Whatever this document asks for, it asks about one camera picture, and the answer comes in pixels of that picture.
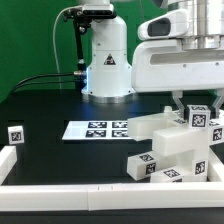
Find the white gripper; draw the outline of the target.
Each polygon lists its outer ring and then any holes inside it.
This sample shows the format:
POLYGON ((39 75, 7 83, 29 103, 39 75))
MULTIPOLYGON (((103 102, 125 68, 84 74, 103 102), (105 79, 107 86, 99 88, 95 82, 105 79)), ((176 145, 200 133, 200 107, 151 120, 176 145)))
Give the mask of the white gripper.
POLYGON ((211 118, 218 118, 224 104, 224 47, 184 51, 177 39, 145 41, 134 51, 131 80, 137 92, 173 91, 181 118, 182 91, 216 89, 211 118))

